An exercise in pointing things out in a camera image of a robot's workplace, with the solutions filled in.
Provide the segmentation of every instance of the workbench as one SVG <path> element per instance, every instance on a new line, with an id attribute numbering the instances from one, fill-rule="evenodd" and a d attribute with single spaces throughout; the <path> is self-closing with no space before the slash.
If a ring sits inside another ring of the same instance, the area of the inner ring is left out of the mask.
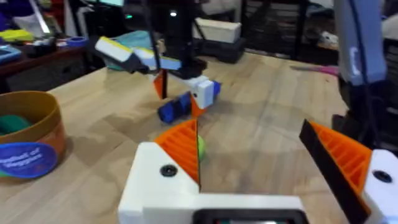
<path id="1" fill-rule="evenodd" d="M 330 126 L 333 114 L 344 114 L 336 77 L 254 54 L 235 65 L 208 61 L 204 74 L 222 86 L 198 119 L 206 141 L 201 191 L 298 195 L 310 223 L 346 223 L 299 140 L 305 118 Z M 185 90 L 169 79 L 169 97 Z M 171 128 L 156 114 L 166 101 L 147 77 L 105 68 L 50 93 L 62 108 L 67 154 L 45 177 L 0 181 L 1 223 L 117 224 L 137 145 Z"/>

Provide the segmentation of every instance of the black cable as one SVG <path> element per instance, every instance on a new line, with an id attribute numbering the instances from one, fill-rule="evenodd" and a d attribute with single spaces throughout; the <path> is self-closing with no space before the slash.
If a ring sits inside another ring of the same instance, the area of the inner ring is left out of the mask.
<path id="1" fill-rule="evenodd" d="M 365 101 L 366 101 L 366 107 L 368 109 L 368 114 L 369 114 L 369 123 L 371 125 L 371 129 L 373 131 L 374 135 L 374 141 L 376 147 L 380 148 L 380 136 L 379 136 L 379 131 L 377 129 L 377 124 L 376 124 L 376 119 L 373 111 L 373 104 L 372 104 L 372 94 L 369 89 L 369 80 L 368 80 L 368 68 L 366 67 L 366 56 L 364 53 L 364 44 L 363 44 L 363 39 L 362 39 L 362 30 L 359 22 L 359 16 L 358 12 L 355 7 L 354 0 L 349 0 L 349 5 L 351 7 L 352 13 L 353 13 L 353 19 L 355 23 L 355 31 L 356 31 L 356 37 L 358 41 L 358 49 L 359 49 L 359 56 L 361 59 L 361 74 L 364 82 L 364 91 L 365 91 Z"/>
<path id="2" fill-rule="evenodd" d="M 155 41 L 155 37 L 154 37 L 154 29 L 152 27 L 152 23 L 150 22 L 150 10 L 148 8 L 147 0 L 142 0 L 141 3 L 142 3 L 142 6 L 144 7 L 145 22 L 147 24 L 150 42 L 152 44 L 152 48 L 153 48 L 154 55 L 155 55 L 156 72 L 159 72 L 160 71 L 160 57 L 159 57 L 159 52 L 157 50 L 156 41 Z"/>

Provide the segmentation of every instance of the blue object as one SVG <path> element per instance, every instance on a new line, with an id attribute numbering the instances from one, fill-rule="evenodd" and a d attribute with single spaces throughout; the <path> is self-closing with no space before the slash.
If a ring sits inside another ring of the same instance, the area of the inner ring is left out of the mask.
<path id="1" fill-rule="evenodd" d="M 54 148 L 38 142 L 0 144 L 0 172 L 19 178 L 36 178 L 57 164 Z"/>
<path id="2" fill-rule="evenodd" d="M 86 37 L 71 37 L 67 39 L 68 47 L 84 47 L 88 43 Z"/>
<path id="3" fill-rule="evenodd" d="M 214 95 L 218 96 L 218 94 L 221 91 L 221 83 L 217 82 L 217 81 L 213 81 L 214 83 Z"/>
<path id="4" fill-rule="evenodd" d="M 20 50 L 10 45 L 0 46 L 0 64 L 20 59 L 22 53 Z"/>
<path id="5" fill-rule="evenodd" d="M 214 83 L 214 96 L 216 97 L 221 91 L 221 83 L 213 81 Z M 167 102 L 157 110 L 157 114 L 161 121 L 171 124 L 176 119 L 191 113 L 191 95 L 186 92 L 176 99 Z"/>
<path id="6" fill-rule="evenodd" d="M 8 29 L 7 19 L 4 15 L 0 12 L 0 32 Z"/>

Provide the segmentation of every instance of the gray robot arm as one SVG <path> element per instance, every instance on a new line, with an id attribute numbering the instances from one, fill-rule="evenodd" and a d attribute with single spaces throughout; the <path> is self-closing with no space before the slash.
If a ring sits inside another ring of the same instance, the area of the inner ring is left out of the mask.
<path id="1" fill-rule="evenodd" d="M 339 37 L 339 66 L 341 77 L 353 86 L 364 84 L 361 63 L 367 67 L 368 82 L 374 83 L 386 78 L 386 62 L 382 50 L 381 13 L 377 0 L 353 0 L 358 12 L 359 24 L 354 22 L 353 10 L 348 0 L 335 0 L 335 21 Z M 358 37 L 355 26 L 362 31 L 364 54 L 359 55 Z"/>

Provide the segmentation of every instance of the orange object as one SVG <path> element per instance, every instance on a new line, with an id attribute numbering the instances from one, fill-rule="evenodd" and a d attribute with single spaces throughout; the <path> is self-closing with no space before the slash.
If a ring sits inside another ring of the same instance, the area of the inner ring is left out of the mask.
<path id="1" fill-rule="evenodd" d="M 191 114 L 194 118 L 199 117 L 206 112 L 206 109 L 200 109 L 195 101 L 195 97 L 191 93 Z"/>
<path id="2" fill-rule="evenodd" d="M 323 147 L 358 196 L 365 185 L 372 150 L 320 124 L 310 122 Z"/>
<path id="3" fill-rule="evenodd" d="M 164 99 L 167 97 L 164 94 L 163 87 L 166 86 L 166 85 L 164 85 L 164 82 L 167 82 L 167 71 L 164 69 L 161 69 L 159 74 L 156 76 L 156 78 L 154 80 L 155 90 L 160 99 Z"/>
<path id="4" fill-rule="evenodd" d="M 16 91 L 0 95 L 0 116 L 14 114 L 33 125 L 0 136 L 0 144 L 11 142 L 41 142 L 52 146 L 62 158 L 66 140 L 61 111 L 57 100 L 43 91 Z"/>
<path id="5" fill-rule="evenodd" d="M 197 121 L 191 119 L 166 131 L 155 142 L 197 183 L 199 181 Z"/>

